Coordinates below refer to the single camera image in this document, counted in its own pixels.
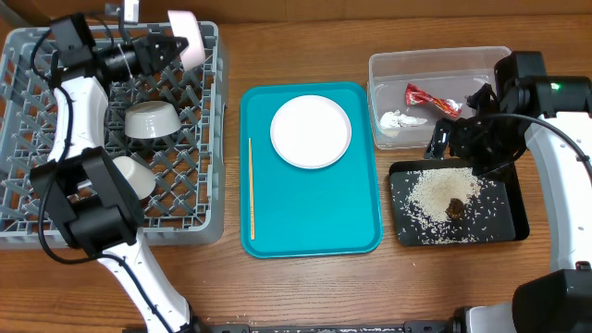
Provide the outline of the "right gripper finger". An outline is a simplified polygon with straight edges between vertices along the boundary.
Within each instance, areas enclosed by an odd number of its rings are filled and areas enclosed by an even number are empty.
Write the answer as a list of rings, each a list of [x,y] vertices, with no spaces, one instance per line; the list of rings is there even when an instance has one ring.
[[[466,102],[477,114],[498,112],[498,98],[489,83],[484,83],[477,92],[466,96]]]
[[[432,137],[424,153],[424,159],[443,159],[452,132],[452,121],[442,118],[435,124]]]

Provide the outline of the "grey-white bowl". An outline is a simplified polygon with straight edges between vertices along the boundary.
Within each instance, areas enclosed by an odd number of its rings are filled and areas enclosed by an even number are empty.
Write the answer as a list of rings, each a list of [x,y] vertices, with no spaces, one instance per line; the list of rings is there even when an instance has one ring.
[[[181,122],[175,107],[168,102],[147,101],[125,112],[125,134],[134,139],[155,139],[180,130]]]

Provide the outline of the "rice pile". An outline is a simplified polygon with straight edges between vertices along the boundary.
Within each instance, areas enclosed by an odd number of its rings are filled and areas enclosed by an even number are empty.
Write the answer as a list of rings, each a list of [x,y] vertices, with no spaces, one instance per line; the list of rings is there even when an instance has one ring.
[[[469,167],[395,172],[390,175],[398,241],[403,246],[507,241],[515,237],[505,184],[472,174]],[[451,198],[465,216],[450,219]]]

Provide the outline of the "red snack wrapper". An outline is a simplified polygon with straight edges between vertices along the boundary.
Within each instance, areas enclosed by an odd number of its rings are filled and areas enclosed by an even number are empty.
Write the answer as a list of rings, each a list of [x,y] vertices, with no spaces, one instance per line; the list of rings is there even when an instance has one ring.
[[[407,84],[404,99],[407,105],[433,105],[453,118],[458,117],[462,112],[462,105],[460,103],[451,99],[434,97],[411,83]]]

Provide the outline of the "white tissue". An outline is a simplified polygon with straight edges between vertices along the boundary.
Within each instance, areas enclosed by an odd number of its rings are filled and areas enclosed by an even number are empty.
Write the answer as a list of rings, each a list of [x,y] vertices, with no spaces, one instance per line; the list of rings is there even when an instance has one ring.
[[[396,129],[396,128],[407,128],[417,127],[424,125],[427,122],[426,118],[411,117],[402,114],[400,110],[386,112],[379,120],[379,126],[381,129]]]

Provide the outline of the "brown food scrap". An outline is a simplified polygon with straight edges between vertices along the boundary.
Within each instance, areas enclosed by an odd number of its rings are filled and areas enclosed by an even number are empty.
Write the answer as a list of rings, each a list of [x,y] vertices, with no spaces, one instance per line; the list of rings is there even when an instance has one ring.
[[[465,204],[458,198],[451,198],[448,208],[445,210],[447,216],[452,219],[461,219],[465,216]]]

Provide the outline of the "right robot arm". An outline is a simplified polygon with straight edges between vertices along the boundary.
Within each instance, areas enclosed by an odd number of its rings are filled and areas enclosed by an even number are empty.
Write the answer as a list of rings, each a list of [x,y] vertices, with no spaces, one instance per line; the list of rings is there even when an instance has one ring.
[[[550,272],[509,302],[458,310],[462,332],[591,329],[591,80],[548,75],[543,55],[514,51],[495,83],[468,96],[470,118],[436,123],[425,158],[450,154],[489,176],[524,152],[536,162],[549,220]]]

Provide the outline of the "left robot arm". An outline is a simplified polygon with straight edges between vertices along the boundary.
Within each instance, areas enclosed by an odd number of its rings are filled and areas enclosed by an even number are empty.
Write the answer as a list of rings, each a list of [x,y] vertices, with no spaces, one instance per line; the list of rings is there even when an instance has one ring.
[[[41,203],[37,223],[51,219],[67,246],[84,251],[67,259],[49,246],[38,230],[45,253],[62,265],[97,262],[116,278],[140,311],[149,332],[197,332],[199,322],[154,258],[143,231],[139,195],[105,150],[105,112],[110,88],[139,76],[153,76],[174,60],[192,69],[189,57],[201,48],[199,26],[184,31],[172,21],[171,34],[148,33],[132,38],[125,19],[118,20],[122,43],[97,46],[84,14],[51,21],[50,73],[43,76],[57,101],[57,123],[46,163],[30,172]]]

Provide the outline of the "white paper cup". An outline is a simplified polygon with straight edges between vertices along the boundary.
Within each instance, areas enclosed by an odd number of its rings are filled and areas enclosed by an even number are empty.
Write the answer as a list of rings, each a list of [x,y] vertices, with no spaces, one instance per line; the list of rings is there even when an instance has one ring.
[[[113,162],[140,200],[150,196],[156,186],[150,169],[127,156],[116,157]]]

